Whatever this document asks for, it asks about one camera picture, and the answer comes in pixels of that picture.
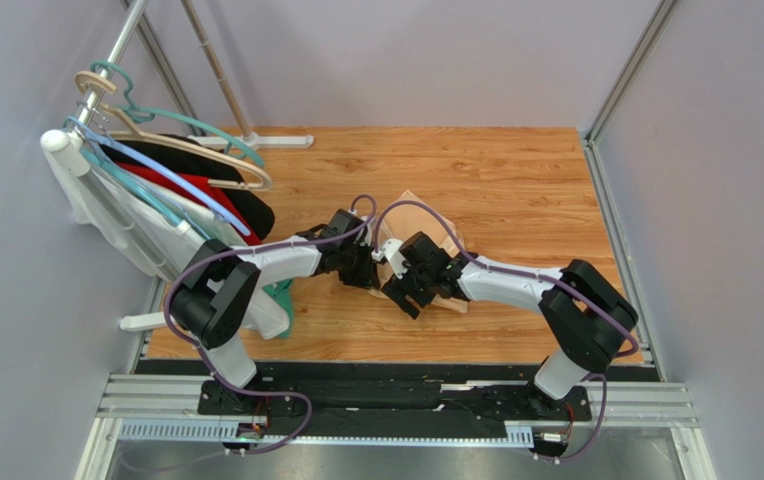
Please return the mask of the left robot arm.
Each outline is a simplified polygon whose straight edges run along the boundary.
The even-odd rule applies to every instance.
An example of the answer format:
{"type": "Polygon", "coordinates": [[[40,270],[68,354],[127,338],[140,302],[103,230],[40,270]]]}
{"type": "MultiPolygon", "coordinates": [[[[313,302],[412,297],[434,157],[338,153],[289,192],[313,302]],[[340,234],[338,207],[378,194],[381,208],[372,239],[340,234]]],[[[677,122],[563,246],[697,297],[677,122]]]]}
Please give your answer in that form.
{"type": "Polygon", "coordinates": [[[165,298],[167,325],[191,336],[214,378],[243,389],[257,367],[238,331],[253,317],[253,304],[269,297],[264,288],[332,272],[359,275],[371,263],[366,236],[373,220],[340,209],[329,223],[279,242],[235,248],[205,242],[165,298]]]}

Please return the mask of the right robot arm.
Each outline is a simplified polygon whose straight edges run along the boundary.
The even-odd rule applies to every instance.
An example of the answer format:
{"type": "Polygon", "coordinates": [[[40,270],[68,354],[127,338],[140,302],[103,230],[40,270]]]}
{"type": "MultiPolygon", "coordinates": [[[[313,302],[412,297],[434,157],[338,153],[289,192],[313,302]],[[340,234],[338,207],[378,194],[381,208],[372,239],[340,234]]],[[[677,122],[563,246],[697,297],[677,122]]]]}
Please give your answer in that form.
{"type": "Polygon", "coordinates": [[[584,260],[561,268],[514,266],[475,252],[451,255],[422,232],[405,241],[387,240],[372,258],[391,268],[382,292],[411,318],[437,298],[494,302],[541,314],[558,348],[531,384],[549,401],[565,399],[578,382],[605,373],[614,359],[637,346],[632,335],[636,309],[584,260]]]}

